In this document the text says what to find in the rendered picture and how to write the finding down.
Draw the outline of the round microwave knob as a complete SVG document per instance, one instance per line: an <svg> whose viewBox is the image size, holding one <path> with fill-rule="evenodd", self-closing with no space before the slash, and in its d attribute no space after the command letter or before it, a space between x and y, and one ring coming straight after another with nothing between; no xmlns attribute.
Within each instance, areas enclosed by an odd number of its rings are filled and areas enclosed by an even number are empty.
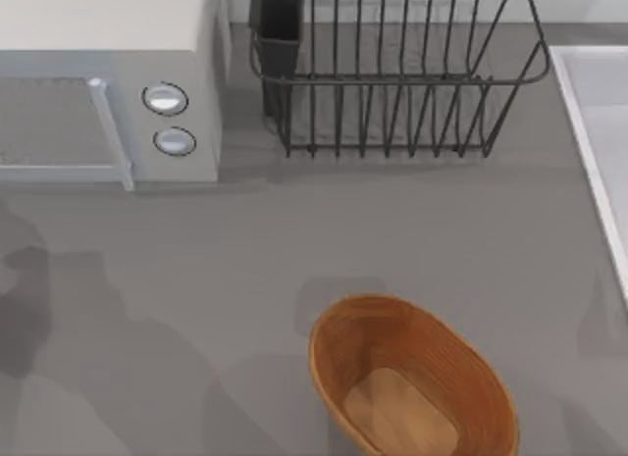
<svg viewBox="0 0 628 456"><path fill-rule="evenodd" d="M141 100L149 111L164 117L183 113L189 104L188 96L182 88L165 81L144 87Z"/></svg>
<svg viewBox="0 0 628 456"><path fill-rule="evenodd" d="M170 157L186 157L196 149L195 136L183 127L168 127L157 131L152 137L153 145Z"/></svg>

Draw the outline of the black cutlery holder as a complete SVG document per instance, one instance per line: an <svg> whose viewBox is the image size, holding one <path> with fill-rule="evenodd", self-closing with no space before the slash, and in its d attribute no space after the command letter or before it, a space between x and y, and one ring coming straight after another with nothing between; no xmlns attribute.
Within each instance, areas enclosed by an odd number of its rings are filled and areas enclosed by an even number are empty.
<svg viewBox="0 0 628 456"><path fill-rule="evenodd" d="M292 79L302 42L304 0L251 0L249 26L261 65L263 110L281 114L281 91L273 79Z"/></svg>

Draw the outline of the brown wicker basket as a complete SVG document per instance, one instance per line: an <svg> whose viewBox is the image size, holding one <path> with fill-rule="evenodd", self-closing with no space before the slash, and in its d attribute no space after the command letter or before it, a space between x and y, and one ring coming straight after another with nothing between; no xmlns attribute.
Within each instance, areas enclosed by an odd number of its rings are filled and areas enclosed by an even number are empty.
<svg viewBox="0 0 628 456"><path fill-rule="evenodd" d="M403 298L328 306L308 338L309 373L359 456L519 456L514 400L455 329Z"/></svg>

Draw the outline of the pale microwave oven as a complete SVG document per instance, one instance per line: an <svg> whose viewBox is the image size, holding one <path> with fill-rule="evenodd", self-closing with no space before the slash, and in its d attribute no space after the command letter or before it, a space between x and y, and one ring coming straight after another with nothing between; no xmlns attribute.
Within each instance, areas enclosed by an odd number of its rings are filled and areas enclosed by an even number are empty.
<svg viewBox="0 0 628 456"><path fill-rule="evenodd" d="M0 77L107 80L134 188L217 180L231 52L227 0L0 0ZM183 113L142 103L142 89L163 81L187 94ZM153 134L168 127L190 131L194 152L157 150Z"/></svg>

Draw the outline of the microwave oven door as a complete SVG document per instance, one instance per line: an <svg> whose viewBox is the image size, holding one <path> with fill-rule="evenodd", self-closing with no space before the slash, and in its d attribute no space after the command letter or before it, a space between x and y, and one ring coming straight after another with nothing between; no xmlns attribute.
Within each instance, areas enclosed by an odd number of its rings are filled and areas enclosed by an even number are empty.
<svg viewBox="0 0 628 456"><path fill-rule="evenodd" d="M0 183L122 183L87 80L0 77Z"/></svg>

